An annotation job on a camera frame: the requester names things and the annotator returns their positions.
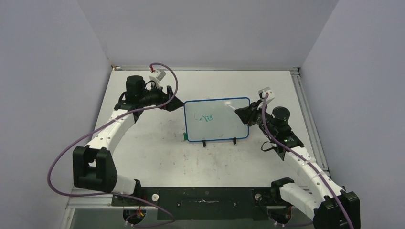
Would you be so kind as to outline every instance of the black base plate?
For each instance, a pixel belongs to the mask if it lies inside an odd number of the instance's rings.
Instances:
[[[142,198],[171,212],[178,220],[230,220],[252,218],[268,220],[260,210],[254,195],[268,196],[271,187],[142,187]],[[153,202],[151,196],[159,195]],[[112,206],[145,206],[132,199],[113,196]],[[285,206],[287,202],[277,202],[263,198],[261,205]],[[158,212],[158,220],[171,219],[164,212]]]

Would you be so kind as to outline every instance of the white wall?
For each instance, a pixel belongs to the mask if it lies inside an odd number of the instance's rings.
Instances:
[[[338,0],[78,0],[114,65],[299,67]]]
[[[0,228],[59,228],[46,184],[60,151],[95,124],[111,67],[75,0],[0,3]],[[72,188],[71,153],[53,182]]]
[[[362,228],[405,228],[405,1],[340,0],[301,69],[332,178]]]

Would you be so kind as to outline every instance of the robotic arm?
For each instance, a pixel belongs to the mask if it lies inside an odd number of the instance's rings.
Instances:
[[[115,122],[99,132],[86,146],[77,146],[73,150],[74,185],[78,188],[102,191],[106,193],[137,194],[140,192],[140,181],[117,174],[112,154],[125,132],[139,119],[141,112],[134,112],[117,118],[120,115],[151,105],[159,105],[173,96],[173,90],[167,86],[167,93],[160,87],[164,71],[156,69],[150,76],[151,89],[146,89],[142,76],[133,75],[127,78],[126,88],[109,121]],[[183,102],[174,97],[170,103],[161,107],[169,112],[183,107]],[[96,161],[96,167],[90,165]]]
[[[268,94],[266,104],[263,103],[264,95]],[[347,193],[343,188],[334,183],[322,171],[316,163],[315,158],[311,157],[304,147],[304,144],[294,134],[288,124],[290,112],[284,107],[276,107],[272,114],[265,113],[265,123],[263,123],[262,107],[271,102],[275,96],[270,88],[265,88],[259,91],[260,99],[257,102],[251,103],[248,107],[235,110],[241,121],[253,126],[257,124],[263,131],[265,136],[270,140],[273,147],[270,149],[280,156],[298,175],[311,191],[311,194],[301,189],[290,178],[284,178],[279,181],[272,182],[272,187],[277,187],[278,192],[276,198],[280,198],[286,202],[296,206],[300,211],[312,219],[315,228],[330,228],[340,229],[348,228],[348,222],[342,214],[342,210],[337,205],[333,196],[337,196],[342,203],[344,209],[348,213],[354,228],[360,228],[360,201],[354,192]],[[298,156],[285,150],[280,144],[271,138],[266,131],[270,131],[271,135],[285,146],[295,151],[305,161]],[[327,177],[327,184],[331,187],[331,191],[326,184],[321,180],[320,176]]]

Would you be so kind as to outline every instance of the small whiteboard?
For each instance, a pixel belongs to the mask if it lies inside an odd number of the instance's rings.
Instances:
[[[247,107],[247,97],[192,100],[184,103],[187,140],[190,142],[247,138],[249,127],[235,109]]]

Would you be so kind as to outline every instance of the wall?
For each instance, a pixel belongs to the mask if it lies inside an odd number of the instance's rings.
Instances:
[[[338,0],[78,0],[114,65],[298,67]]]
[[[362,228],[404,228],[405,2],[340,0],[301,69],[332,178]]]
[[[59,228],[67,198],[46,174],[94,128],[111,71],[75,0],[0,3],[0,228]],[[71,156],[52,180],[72,188]]]

